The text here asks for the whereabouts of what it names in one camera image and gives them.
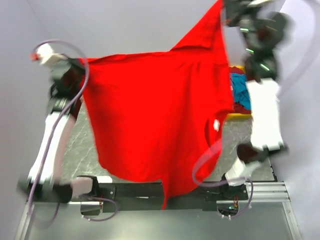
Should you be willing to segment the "aluminium front rail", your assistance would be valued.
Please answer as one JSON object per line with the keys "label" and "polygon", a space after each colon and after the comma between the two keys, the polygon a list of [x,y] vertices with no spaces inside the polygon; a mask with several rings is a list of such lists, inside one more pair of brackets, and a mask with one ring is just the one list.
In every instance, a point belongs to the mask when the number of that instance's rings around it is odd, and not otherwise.
{"label": "aluminium front rail", "polygon": [[[272,182],[271,185],[268,185],[266,182],[254,182],[253,185],[250,183],[244,184],[246,186],[247,193],[249,198],[252,197],[253,201],[262,201],[262,200],[280,200],[287,201],[289,199],[288,192],[286,187],[281,182]],[[33,195],[34,202],[48,202],[48,203],[61,203],[66,204],[70,202],[75,197],[72,197],[70,184],[64,183],[62,185],[54,186],[53,192],[46,192],[45,188],[38,184],[35,187],[35,193]],[[94,193],[85,193],[84,198],[104,198],[102,197],[102,192],[100,190],[100,183],[98,184],[97,191]],[[227,200],[221,200],[218,202],[231,202]]]}

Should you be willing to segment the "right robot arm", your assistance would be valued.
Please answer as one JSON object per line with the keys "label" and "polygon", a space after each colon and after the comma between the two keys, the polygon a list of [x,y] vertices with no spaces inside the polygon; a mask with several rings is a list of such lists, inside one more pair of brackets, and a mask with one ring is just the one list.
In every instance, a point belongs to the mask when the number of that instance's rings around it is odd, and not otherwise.
{"label": "right robot arm", "polygon": [[239,27],[248,56],[244,61],[246,88],[251,104],[251,135],[237,145],[236,159],[223,178],[229,186],[240,186],[262,163],[287,150],[280,130],[278,61],[274,50],[285,37],[288,18],[273,12],[259,18],[265,0],[226,0],[225,24]]}

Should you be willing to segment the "blue t shirt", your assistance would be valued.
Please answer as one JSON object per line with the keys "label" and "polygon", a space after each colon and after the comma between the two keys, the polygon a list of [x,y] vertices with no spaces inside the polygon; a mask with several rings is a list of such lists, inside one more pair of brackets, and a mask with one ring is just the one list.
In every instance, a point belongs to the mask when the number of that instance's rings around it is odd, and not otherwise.
{"label": "blue t shirt", "polygon": [[231,73],[230,78],[232,83],[234,102],[236,104],[240,104],[246,110],[251,110],[251,101],[246,85],[246,75],[239,73]]}

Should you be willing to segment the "bright red t shirt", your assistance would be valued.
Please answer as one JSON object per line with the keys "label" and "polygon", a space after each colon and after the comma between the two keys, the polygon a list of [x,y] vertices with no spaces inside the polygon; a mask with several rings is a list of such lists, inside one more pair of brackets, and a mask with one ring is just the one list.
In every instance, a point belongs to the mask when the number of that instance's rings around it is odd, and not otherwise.
{"label": "bright red t shirt", "polygon": [[100,165],[131,182],[161,181],[164,198],[196,188],[192,170],[233,110],[217,1],[170,50],[88,60],[83,96]]}

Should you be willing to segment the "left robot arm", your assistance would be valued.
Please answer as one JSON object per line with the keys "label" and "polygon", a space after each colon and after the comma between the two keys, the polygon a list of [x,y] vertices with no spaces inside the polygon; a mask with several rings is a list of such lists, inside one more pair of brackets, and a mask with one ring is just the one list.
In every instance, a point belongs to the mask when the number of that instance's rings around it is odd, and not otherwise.
{"label": "left robot arm", "polygon": [[89,62],[56,53],[46,40],[32,51],[32,57],[50,70],[45,129],[36,160],[28,176],[18,181],[18,189],[27,196],[28,203],[65,204],[86,195],[93,189],[95,177],[78,176],[70,182],[61,181],[65,148],[77,121],[82,95],[89,81]]}

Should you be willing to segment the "black base beam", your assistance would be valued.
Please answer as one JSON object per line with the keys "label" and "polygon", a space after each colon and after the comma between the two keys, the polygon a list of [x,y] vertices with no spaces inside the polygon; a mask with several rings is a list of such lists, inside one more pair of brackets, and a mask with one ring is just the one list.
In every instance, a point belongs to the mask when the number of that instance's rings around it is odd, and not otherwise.
{"label": "black base beam", "polygon": [[[163,186],[159,182],[100,183],[99,187],[102,197],[115,201],[120,211],[155,211],[163,206]],[[170,198],[166,209],[216,211],[218,201],[245,201],[249,196],[244,184],[235,188],[197,187],[190,193]]]}

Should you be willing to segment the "dark red shirt in bin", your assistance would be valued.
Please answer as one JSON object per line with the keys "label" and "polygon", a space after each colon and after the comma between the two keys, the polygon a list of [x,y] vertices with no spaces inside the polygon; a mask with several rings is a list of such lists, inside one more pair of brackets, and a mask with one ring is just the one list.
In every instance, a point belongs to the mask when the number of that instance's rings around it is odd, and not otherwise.
{"label": "dark red shirt in bin", "polygon": [[[237,68],[237,67],[229,67],[229,72],[230,72],[230,77],[231,77],[231,73],[237,73],[237,74],[245,74],[245,72],[243,72],[241,69]],[[235,113],[239,113],[239,114],[250,114],[251,110],[247,110],[245,109],[242,105],[235,103],[233,104],[233,111]]]}

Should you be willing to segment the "yellow plastic bin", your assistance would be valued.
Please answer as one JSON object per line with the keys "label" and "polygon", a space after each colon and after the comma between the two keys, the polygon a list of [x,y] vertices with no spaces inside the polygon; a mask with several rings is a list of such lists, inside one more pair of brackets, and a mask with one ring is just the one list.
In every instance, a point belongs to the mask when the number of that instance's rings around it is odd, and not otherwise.
{"label": "yellow plastic bin", "polygon": [[[243,72],[245,71],[244,66],[235,65],[231,67],[236,67],[238,69],[241,69]],[[242,114],[242,113],[231,113],[227,116],[227,121],[236,121],[236,120],[247,120],[251,118],[251,114]]]}

